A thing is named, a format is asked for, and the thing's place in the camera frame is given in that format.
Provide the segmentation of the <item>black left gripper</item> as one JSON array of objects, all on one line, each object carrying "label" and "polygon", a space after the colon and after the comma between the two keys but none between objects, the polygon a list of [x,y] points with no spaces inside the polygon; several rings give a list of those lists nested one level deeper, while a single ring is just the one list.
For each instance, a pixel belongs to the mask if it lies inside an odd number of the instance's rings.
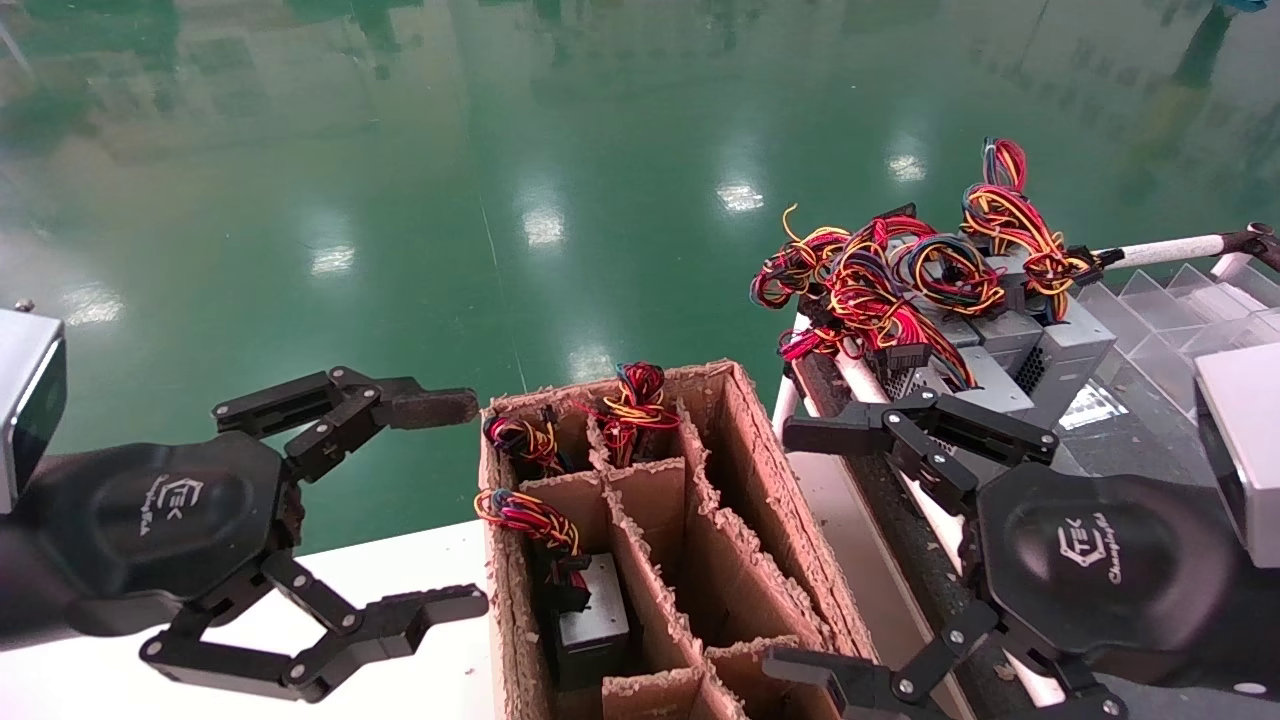
[{"label": "black left gripper", "polygon": [[[383,429],[477,414],[470,388],[334,366],[216,405],[232,433],[201,443],[45,459],[20,497],[20,634],[122,637],[173,620],[140,650],[169,680],[319,703],[361,667],[415,655],[435,625],[484,616],[489,600],[467,584],[355,607],[275,553],[300,543],[296,480],[319,480]],[[285,460],[257,441],[293,429]],[[312,646],[289,656],[204,639],[271,591],[324,626]]]}]

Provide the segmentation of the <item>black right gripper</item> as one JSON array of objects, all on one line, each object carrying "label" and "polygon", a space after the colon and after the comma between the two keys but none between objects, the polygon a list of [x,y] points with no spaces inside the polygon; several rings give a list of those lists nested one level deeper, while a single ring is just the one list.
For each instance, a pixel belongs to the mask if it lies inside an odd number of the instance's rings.
[{"label": "black right gripper", "polygon": [[[1087,665],[1143,685],[1276,691],[1277,571],[1253,564],[1219,492],[1133,474],[1062,474],[1043,466],[1057,442],[1047,429],[931,389],[783,423],[787,451],[882,457],[952,516],[970,512],[975,498],[980,596],[1004,610],[1014,653],[1050,662],[1064,692],[1055,705],[1005,719],[1128,719]],[[948,448],[1014,469],[978,489]],[[972,602],[897,671],[790,647],[768,650],[762,670],[823,689],[842,719],[947,719],[932,691],[974,648],[1004,641],[1005,618]]]}]

